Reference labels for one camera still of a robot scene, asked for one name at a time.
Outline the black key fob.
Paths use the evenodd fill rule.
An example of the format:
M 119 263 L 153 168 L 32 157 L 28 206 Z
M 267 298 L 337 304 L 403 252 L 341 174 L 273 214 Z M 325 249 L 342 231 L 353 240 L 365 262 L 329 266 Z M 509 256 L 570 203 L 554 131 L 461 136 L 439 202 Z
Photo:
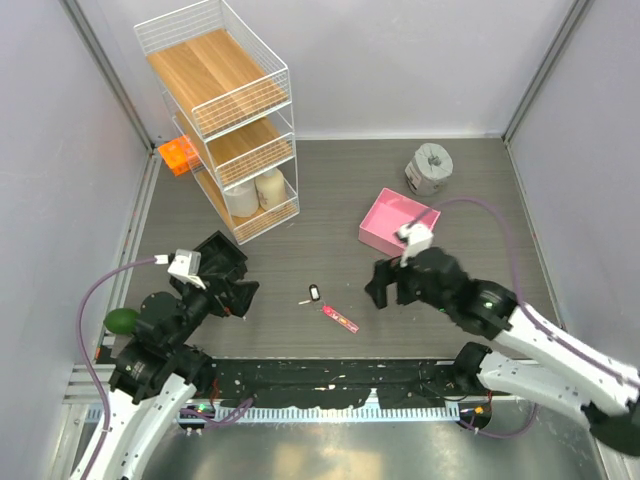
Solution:
M 317 302 L 321 299 L 319 288 L 315 284 L 309 286 L 309 294 L 312 302 Z

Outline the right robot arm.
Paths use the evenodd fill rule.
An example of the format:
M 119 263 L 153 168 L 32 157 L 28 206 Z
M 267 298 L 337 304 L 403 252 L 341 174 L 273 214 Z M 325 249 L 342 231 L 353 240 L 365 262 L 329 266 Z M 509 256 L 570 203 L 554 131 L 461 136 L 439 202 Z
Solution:
M 639 370 L 605 355 L 546 320 L 511 290 L 474 279 L 457 259 L 433 247 L 409 259 L 374 264 L 365 290 L 375 306 L 423 302 L 443 311 L 463 331 L 532 359 L 522 365 L 480 344 L 469 343 L 452 370 L 455 387 L 473 394 L 510 393 L 544 406 L 586 427 L 607 447 L 639 454 Z

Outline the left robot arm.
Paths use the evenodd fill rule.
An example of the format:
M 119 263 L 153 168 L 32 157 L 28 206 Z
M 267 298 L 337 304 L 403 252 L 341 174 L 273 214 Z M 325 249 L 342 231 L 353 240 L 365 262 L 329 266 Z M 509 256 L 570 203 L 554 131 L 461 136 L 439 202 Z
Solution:
M 141 478 L 181 408 L 211 391 L 213 360 L 186 341 L 209 315 L 246 315 L 259 288 L 244 278 L 246 261 L 243 253 L 182 249 L 144 259 L 166 267 L 178 293 L 153 293 L 144 300 L 108 383 L 101 383 L 85 345 L 78 345 L 103 413 L 72 478 Z

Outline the pink plastic box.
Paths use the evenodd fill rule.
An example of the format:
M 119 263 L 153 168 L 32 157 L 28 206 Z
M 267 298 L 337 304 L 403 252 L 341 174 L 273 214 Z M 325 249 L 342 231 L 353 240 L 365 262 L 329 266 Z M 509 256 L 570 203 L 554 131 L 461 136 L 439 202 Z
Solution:
M 389 256 L 400 256 L 406 244 L 396 232 L 413 221 L 427 206 L 388 188 L 383 188 L 359 226 L 363 244 Z

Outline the white toilet paper roll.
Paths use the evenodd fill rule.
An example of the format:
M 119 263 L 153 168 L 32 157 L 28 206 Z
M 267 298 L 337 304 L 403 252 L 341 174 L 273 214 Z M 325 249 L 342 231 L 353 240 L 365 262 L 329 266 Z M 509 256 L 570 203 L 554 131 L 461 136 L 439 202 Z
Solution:
M 249 218 L 260 207 L 253 179 L 241 183 L 223 193 L 229 214 L 240 218 Z

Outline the cream lotion bottle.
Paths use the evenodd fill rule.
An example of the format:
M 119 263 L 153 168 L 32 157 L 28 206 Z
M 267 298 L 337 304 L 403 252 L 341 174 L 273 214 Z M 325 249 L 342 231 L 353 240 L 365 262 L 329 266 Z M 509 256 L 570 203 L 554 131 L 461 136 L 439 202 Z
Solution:
M 271 210 L 288 200 L 283 173 L 272 168 L 255 178 L 259 203 L 265 211 Z

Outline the grey wrapped paper roll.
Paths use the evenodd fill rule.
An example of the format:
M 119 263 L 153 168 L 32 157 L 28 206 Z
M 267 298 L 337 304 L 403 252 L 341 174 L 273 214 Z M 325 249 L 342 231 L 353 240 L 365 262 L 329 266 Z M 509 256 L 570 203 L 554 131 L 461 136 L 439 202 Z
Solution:
M 424 143 L 414 153 L 404 170 L 410 190 L 421 197 L 441 190 L 453 174 L 453 160 L 440 144 Z

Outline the green lime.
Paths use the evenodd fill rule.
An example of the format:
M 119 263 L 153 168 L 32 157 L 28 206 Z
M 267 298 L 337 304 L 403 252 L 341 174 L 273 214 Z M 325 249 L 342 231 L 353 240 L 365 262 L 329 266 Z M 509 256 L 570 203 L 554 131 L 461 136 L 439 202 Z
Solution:
M 130 335 L 135 330 L 139 313 L 131 308 L 117 308 L 105 316 L 103 325 L 115 335 Z

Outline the orange plastic crate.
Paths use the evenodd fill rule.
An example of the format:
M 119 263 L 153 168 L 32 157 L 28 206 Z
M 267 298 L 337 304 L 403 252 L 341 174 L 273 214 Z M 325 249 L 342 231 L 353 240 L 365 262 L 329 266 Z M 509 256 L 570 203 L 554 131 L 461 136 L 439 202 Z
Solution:
M 198 152 L 187 135 L 160 145 L 158 152 L 175 177 L 186 174 L 200 165 Z

